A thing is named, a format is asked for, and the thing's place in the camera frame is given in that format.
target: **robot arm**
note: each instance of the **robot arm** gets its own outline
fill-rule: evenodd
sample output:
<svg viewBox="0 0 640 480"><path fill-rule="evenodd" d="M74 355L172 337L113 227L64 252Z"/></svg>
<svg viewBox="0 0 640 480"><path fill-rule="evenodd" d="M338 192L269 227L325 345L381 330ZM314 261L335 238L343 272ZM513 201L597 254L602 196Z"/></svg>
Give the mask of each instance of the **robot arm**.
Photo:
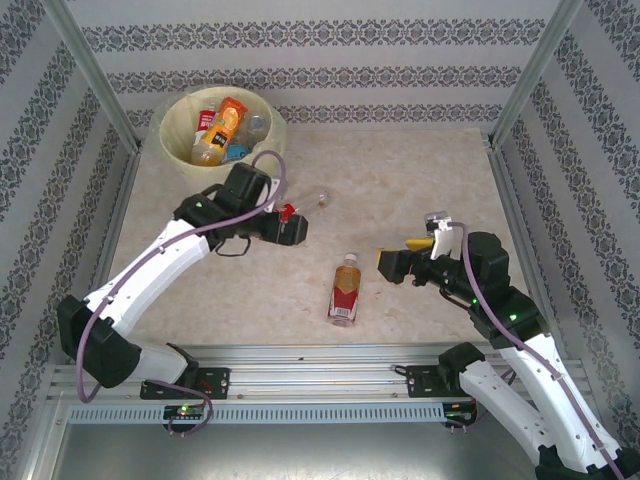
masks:
<svg viewBox="0 0 640 480"><path fill-rule="evenodd" d="M170 344L133 344L127 337L142 313L182 272L215 251L226 239L259 237L279 245L304 241L307 232L304 217L291 215L283 223L280 214L271 211L270 200L277 181L255 167L238 163L224 185L214 185L185 199L158 238L122 273L83 301L68 296L60 303L58 324L63 351L77 359L81 335L106 298L108 304L88 337L84 369L106 388L129 378L192 388L197 363L186 352ZM265 210L244 222L198 234L188 233L194 228L243 215L257 205L265 205ZM167 245L167 240L180 236L184 238ZM159 248L159 254L151 255ZM114 286L124 279L127 281L118 294L110 297Z"/></svg>
<svg viewBox="0 0 640 480"><path fill-rule="evenodd" d="M446 212L427 215L431 242L423 244L431 245L420 250L381 251L378 270L396 284L408 274L414 275L415 286L433 283L445 299L464 308L475 328L521 378L537 410L502 381L469 343L441 355L439 371L444 383L476 398L500 421L536 465L540 480L620 478L608 460L615 462L623 478L640 471L640 454L620 448L598 423L562 363L545 319L528 296L510 285L509 256L500 240L485 232L469 235L474 278L503 330L537 352L563 382L532 354L515 346L480 306L462 260L449 256L453 242L450 221Z"/></svg>

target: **patterned wallpaper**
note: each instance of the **patterned wallpaper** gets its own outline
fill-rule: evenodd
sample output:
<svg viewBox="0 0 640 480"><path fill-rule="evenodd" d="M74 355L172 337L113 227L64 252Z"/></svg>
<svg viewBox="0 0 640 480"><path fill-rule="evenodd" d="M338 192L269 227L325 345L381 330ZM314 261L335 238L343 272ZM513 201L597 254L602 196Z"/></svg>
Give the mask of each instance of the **patterned wallpaper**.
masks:
<svg viewBox="0 0 640 480"><path fill-rule="evenodd" d="M503 145L572 356L640 448L640 1L579 10Z"/></svg>
<svg viewBox="0 0 640 480"><path fill-rule="evenodd" d="M186 87L256 91L292 129L489 132L558 0L68 2L146 133Z"/></svg>
<svg viewBox="0 0 640 480"><path fill-rule="evenodd" d="M0 1L0 479L19 466L58 350L55 307L92 284L129 154L37 0Z"/></svg>

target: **orange bottle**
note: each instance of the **orange bottle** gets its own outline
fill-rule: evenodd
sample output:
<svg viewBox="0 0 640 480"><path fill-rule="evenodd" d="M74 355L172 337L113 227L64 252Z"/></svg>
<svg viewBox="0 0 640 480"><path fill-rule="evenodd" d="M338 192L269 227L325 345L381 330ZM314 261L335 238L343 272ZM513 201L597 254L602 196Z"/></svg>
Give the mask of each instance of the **orange bottle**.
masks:
<svg viewBox="0 0 640 480"><path fill-rule="evenodd" d="M202 167L220 165L245 113L247 107L238 100L231 97L222 100L211 128L191 150L191 163Z"/></svg>
<svg viewBox="0 0 640 480"><path fill-rule="evenodd" d="M347 253L344 264L338 267L333 280L328 320L339 327L350 327L356 322L361 278L360 269L356 266L357 261L355 253Z"/></svg>

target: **table surface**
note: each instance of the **table surface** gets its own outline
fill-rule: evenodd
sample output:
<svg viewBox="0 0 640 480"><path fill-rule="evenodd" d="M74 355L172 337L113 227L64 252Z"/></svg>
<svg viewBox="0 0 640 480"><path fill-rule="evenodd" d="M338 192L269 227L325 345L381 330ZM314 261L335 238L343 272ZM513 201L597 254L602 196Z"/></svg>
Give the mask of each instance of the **table surface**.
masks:
<svg viewBox="0 0 640 480"><path fill-rule="evenodd" d="M296 247L254 241L240 258L209 255L151 305L134 338L211 345L481 340L468 315L437 288L393 285L376 270L379 248L403 248L407 238L424 236L424 214L439 210L472 231L498 235L512 283L526 291L478 130L290 132L287 141L286 198L317 187L332 194L326 208L308 215L307 240ZM143 150L112 277L190 193L171 165ZM358 254L362 286L356 325L340 328L325 320L334 272L347 252Z"/></svg>

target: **beige floor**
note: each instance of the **beige floor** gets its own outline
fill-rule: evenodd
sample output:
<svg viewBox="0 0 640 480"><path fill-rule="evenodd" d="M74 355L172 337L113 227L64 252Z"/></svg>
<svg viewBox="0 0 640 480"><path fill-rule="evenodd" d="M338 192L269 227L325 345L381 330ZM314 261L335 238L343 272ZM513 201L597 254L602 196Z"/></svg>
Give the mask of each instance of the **beige floor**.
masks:
<svg viewBox="0 0 640 480"><path fill-rule="evenodd" d="M375 269L378 248L422 236L423 215L437 210L496 233L511 255L513 283L524 288L478 130L294 132L288 141L288 197L316 186L334 195L308 216L307 241L256 241L242 258L210 255L156 300L136 337L243 345L478 340L467 315L437 288L392 285ZM169 166L143 154L112 275L157 236L187 193ZM352 251L363 283L357 325L345 329L324 320L334 270Z"/></svg>

